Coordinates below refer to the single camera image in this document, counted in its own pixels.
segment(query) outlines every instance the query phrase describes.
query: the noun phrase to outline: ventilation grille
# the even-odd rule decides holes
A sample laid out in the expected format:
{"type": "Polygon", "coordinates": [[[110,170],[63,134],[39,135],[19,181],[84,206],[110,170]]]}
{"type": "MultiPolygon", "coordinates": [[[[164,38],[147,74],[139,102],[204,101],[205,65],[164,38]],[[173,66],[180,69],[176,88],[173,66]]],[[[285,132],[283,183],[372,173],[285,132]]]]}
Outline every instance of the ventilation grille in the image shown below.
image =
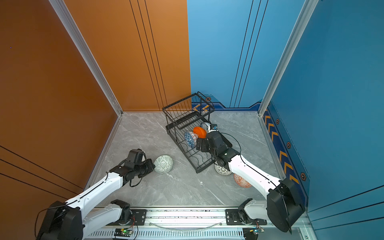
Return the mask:
{"type": "MultiPolygon", "coordinates": [[[[90,234],[87,239],[111,239],[114,238],[113,230],[99,230],[90,234]]],[[[137,230],[133,231],[131,237],[118,237],[119,239],[134,239],[137,230]]],[[[140,239],[244,239],[243,230],[241,228],[214,228],[211,230],[196,231],[176,231],[163,230],[159,228],[139,229],[136,240],[140,239]]]]}

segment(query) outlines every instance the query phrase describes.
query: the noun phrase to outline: orange chevron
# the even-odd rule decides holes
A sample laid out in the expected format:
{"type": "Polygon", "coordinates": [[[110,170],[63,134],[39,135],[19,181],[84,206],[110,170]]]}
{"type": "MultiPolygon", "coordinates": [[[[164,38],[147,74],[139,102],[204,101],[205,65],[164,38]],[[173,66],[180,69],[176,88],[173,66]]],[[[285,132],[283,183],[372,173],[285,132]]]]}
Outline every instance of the orange chevron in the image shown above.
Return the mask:
{"type": "Polygon", "coordinates": [[[297,180],[294,176],[292,175],[289,175],[289,180],[294,180],[295,182],[297,182],[297,184],[300,184],[299,183],[299,180],[297,180]]]}
{"type": "Polygon", "coordinates": [[[281,162],[281,156],[282,156],[282,155],[288,157],[287,154],[286,154],[285,152],[280,151],[280,162],[281,162]]]}
{"type": "Polygon", "coordinates": [[[200,106],[200,104],[199,104],[199,105],[196,105],[196,106],[193,108],[193,110],[198,111],[197,108],[198,108],[199,106],[200,106]]]}
{"type": "Polygon", "coordinates": [[[274,127],[272,123],[268,123],[268,132],[270,132],[271,126],[274,127]]]}
{"type": "Polygon", "coordinates": [[[277,132],[272,131],[272,142],[273,142],[273,136],[274,136],[274,135],[279,136],[279,135],[277,134],[277,132]]]}
{"type": "Polygon", "coordinates": [[[289,165],[287,162],[285,162],[285,163],[284,163],[284,172],[285,172],[285,174],[287,173],[287,167],[289,167],[290,169],[293,170],[292,166],[289,165]]]}
{"type": "Polygon", "coordinates": [[[266,125],[266,119],[267,119],[267,118],[271,119],[270,116],[265,116],[265,125],[266,125]]]}

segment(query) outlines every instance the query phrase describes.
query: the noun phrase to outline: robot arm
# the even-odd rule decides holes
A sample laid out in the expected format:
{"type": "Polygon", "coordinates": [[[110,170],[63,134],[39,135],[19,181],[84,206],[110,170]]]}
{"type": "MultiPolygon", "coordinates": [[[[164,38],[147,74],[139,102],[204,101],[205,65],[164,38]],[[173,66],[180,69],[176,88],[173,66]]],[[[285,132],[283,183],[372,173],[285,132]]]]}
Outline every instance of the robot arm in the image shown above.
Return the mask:
{"type": "Polygon", "coordinates": [[[278,229],[287,232],[305,212],[291,180],[282,181],[251,164],[220,132],[210,131],[198,144],[201,151],[211,153],[219,166],[244,178],[266,198],[266,202],[248,199],[240,205],[238,213],[244,224],[251,224],[256,218],[269,219],[278,229]]]}
{"type": "Polygon", "coordinates": [[[53,203],[45,214],[37,240],[80,240],[111,222],[128,222],[131,219],[130,205],[121,200],[112,201],[95,213],[89,212],[135,176],[142,178],[154,168],[152,160],[146,159],[143,151],[131,150],[125,160],[92,187],[65,203],[53,203]]]}

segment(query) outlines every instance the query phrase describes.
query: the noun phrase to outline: black motor housing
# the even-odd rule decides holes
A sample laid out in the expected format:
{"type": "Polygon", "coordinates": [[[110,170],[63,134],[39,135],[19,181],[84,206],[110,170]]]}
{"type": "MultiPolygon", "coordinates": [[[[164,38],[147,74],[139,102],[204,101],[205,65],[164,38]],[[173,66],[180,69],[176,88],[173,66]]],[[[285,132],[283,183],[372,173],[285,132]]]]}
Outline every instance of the black motor housing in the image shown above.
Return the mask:
{"type": "Polygon", "coordinates": [[[47,210],[37,240],[73,240],[83,238],[81,211],[56,201],[47,210]]]}
{"type": "Polygon", "coordinates": [[[269,219],[283,232],[287,232],[305,212],[295,184],[287,178],[269,190],[266,201],[269,219]]]}

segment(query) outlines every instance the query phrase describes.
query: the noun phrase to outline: dish rack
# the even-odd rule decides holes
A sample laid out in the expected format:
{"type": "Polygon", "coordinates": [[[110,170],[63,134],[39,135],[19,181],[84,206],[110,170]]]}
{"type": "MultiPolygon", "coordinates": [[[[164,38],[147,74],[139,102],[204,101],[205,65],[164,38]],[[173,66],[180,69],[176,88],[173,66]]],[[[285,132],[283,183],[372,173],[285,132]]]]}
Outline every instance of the dish rack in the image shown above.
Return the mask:
{"type": "Polygon", "coordinates": [[[198,151],[196,147],[191,148],[184,138],[185,132],[193,132],[193,128],[200,127],[201,123],[211,123],[210,114],[215,111],[215,108],[210,98],[197,92],[163,107],[162,110],[167,118],[168,135],[183,152],[196,173],[200,173],[214,163],[210,153],[198,151]]]}

